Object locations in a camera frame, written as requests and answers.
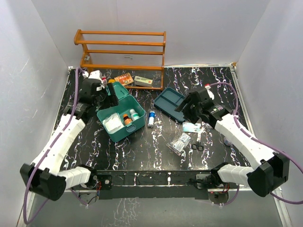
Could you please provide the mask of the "green plastic medicine box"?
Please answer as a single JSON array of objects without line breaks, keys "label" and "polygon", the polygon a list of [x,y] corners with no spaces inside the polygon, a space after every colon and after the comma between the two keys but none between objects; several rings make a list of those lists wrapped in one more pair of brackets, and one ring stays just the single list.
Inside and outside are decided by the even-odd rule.
[{"label": "green plastic medicine box", "polygon": [[113,86],[116,92],[116,96],[119,100],[118,105],[97,111],[97,117],[99,121],[102,123],[102,121],[108,118],[110,115],[118,113],[124,125],[123,115],[128,114],[128,116],[131,117],[130,109],[134,109],[140,116],[139,119],[132,121],[132,123],[129,125],[124,125],[122,129],[113,134],[109,134],[104,128],[113,142],[119,142],[145,125],[146,112],[136,101],[136,99],[129,94],[128,90],[121,83],[115,82],[113,83]]}]

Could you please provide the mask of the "white blue cotton packet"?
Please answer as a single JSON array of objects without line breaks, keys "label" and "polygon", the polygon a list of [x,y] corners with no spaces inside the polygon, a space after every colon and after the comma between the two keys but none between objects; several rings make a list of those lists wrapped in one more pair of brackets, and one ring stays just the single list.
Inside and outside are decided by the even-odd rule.
[{"label": "white blue cotton packet", "polygon": [[113,134],[124,127],[118,113],[114,113],[104,119],[102,124],[109,134]]}]

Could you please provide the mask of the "blue divided tray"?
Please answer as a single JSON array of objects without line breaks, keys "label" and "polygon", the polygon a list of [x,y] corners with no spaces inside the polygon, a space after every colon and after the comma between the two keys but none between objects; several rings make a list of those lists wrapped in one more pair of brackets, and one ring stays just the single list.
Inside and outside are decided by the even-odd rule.
[{"label": "blue divided tray", "polygon": [[166,113],[179,123],[183,123],[186,119],[182,112],[175,109],[184,101],[185,96],[177,92],[171,87],[164,89],[154,100],[154,106]]}]

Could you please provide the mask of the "brown orange-label bottle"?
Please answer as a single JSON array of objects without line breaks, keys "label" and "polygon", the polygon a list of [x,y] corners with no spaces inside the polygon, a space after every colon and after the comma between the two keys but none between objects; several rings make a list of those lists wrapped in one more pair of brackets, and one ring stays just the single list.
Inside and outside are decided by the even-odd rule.
[{"label": "brown orange-label bottle", "polygon": [[128,116],[128,114],[123,115],[124,125],[129,125],[132,123],[132,119]]}]

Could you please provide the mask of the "white green-label bottle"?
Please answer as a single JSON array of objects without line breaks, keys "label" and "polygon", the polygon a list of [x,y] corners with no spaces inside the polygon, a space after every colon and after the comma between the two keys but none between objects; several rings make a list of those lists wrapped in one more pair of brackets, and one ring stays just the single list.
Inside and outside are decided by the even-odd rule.
[{"label": "white green-label bottle", "polygon": [[135,121],[140,118],[139,114],[134,109],[130,109],[130,115],[132,121]]}]

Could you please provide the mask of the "clear bag of swabs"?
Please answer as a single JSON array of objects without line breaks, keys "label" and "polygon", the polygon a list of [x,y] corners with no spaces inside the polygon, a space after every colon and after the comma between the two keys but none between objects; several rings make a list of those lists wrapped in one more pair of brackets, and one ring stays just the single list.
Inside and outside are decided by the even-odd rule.
[{"label": "clear bag of swabs", "polygon": [[167,147],[174,151],[178,156],[181,156],[184,151],[184,147],[188,145],[190,140],[191,137],[183,132],[182,134],[174,138],[173,141],[167,143]]}]

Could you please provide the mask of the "black handled scissors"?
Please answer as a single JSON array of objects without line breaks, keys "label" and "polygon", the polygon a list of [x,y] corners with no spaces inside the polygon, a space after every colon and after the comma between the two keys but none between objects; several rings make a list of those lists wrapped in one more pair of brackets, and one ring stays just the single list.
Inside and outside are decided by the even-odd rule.
[{"label": "black handled scissors", "polygon": [[203,151],[204,146],[202,145],[201,141],[197,140],[195,143],[191,145],[192,150],[198,150],[198,151]]}]

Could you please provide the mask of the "small blue-capped bottle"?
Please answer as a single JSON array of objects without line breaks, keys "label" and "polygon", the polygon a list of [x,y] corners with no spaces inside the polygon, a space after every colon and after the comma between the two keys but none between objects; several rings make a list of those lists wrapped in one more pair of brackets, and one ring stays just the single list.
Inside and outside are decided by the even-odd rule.
[{"label": "small blue-capped bottle", "polygon": [[152,128],[154,126],[155,112],[150,111],[148,116],[148,128]]}]

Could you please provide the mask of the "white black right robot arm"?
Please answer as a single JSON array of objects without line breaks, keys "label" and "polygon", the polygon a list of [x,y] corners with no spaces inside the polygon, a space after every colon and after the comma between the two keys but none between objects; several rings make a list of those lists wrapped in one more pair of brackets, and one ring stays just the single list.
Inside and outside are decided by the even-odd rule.
[{"label": "white black right robot arm", "polygon": [[288,180],[290,160],[283,154],[257,142],[236,116],[224,105],[216,103],[206,88],[190,92],[175,109],[191,123],[198,120],[209,124],[225,136],[248,160],[250,166],[221,163],[199,183],[221,188],[227,183],[248,186],[260,197],[265,197]]}]

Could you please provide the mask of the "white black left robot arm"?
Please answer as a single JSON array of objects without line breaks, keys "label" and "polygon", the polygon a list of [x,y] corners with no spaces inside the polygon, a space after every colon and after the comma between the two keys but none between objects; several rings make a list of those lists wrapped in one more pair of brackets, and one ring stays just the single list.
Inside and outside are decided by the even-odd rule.
[{"label": "white black left robot arm", "polygon": [[97,110],[118,105],[114,85],[99,79],[85,79],[76,85],[74,98],[64,109],[60,122],[41,153],[31,164],[23,164],[20,174],[27,189],[52,201],[66,189],[83,184],[92,189],[98,183],[96,170],[86,165],[62,171],[61,164],[72,143]]}]

